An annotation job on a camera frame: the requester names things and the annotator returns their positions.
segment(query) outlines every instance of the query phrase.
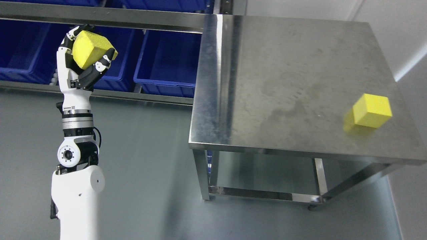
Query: table leg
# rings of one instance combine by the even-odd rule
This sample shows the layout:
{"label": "table leg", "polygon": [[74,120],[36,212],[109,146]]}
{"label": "table leg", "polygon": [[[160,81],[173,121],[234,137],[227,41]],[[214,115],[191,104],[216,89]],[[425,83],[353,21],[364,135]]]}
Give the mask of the table leg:
{"label": "table leg", "polygon": [[[367,167],[363,168],[359,172],[338,184],[336,187],[322,194],[322,201],[331,202],[332,200],[335,201],[338,198],[342,198],[400,167],[402,167],[402,165],[399,164],[371,163]],[[314,210],[314,208],[318,209],[319,206],[321,205],[310,205],[309,210]]]}
{"label": "table leg", "polygon": [[204,200],[210,200],[208,188],[208,160],[204,150],[193,149],[200,191]]}
{"label": "table leg", "polygon": [[216,186],[218,181],[219,151],[212,151],[211,175],[209,176],[209,186]]}
{"label": "table leg", "polygon": [[313,168],[317,187],[317,194],[323,195],[328,192],[325,170],[323,169],[323,160],[321,158],[313,158]]}

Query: yellow block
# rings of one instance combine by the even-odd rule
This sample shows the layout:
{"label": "yellow block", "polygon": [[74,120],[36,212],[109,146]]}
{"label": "yellow block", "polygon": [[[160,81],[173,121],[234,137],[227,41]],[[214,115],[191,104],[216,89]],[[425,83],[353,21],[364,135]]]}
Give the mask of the yellow block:
{"label": "yellow block", "polygon": [[353,105],[354,123],[361,126],[379,128],[392,115],[387,97],[363,94]]}
{"label": "yellow block", "polygon": [[[73,45],[73,58],[81,69],[96,63],[113,45],[106,37],[89,31],[81,31]],[[113,60],[118,55],[114,52]]]}

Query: black cable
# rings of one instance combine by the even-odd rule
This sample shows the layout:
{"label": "black cable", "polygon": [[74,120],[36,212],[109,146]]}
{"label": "black cable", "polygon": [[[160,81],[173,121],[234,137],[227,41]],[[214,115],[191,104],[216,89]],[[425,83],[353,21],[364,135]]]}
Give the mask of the black cable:
{"label": "black cable", "polygon": [[101,142],[102,142],[102,138],[101,138],[101,132],[99,131],[99,129],[97,129],[96,127],[94,127],[94,129],[98,132],[99,135],[99,148],[101,148]]}

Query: gray floor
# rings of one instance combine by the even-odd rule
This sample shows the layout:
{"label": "gray floor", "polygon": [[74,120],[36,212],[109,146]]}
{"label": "gray floor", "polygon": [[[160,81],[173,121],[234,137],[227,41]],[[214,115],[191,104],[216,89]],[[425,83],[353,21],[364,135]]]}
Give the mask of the gray floor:
{"label": "gray floor", "polygon": [[[59,94],[0,90],[0,239],[53,240],[51,174],[62,142]],[[217,197],[203,201],[188,148],[191,108],[92,99],[102,132],[103,239],[400,239],[386,178],[321,211],[305,205]],[[313,191],[310,162],[221,154],[219,183]],[[263,162],[268,161],[268,168]],[[331,185],[348,175],[326,163]]]}

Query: robot finger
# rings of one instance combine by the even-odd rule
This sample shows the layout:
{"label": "robot finger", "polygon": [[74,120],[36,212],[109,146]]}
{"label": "robot finger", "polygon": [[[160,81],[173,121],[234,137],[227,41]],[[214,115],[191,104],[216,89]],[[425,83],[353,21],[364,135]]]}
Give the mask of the robot finger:
{"label": "robot finger", "polygon": [[115,49],[110,48],[105,54],[93,65],[89,66],[82,74],[79,75],[79,80],[76,87],[83,90],[91,90],[95,83],[108,71],[113,60]]}
{"label": "robot finger", "polygon": [[65,34],[64,39],[61,42],[60,47],[65,47],[68,49],[72,49],[73,48],[73,44],[74,44],[74,40],[76,39],[77,35],[81,32],[81,31],[90,31],[92,32],[95,29],[95,26],[91,26],[88,24],[84,24],[84,25],[80,25],[80,26],[76,26],[73,29],[71,29],[70,31],[68,31]]}

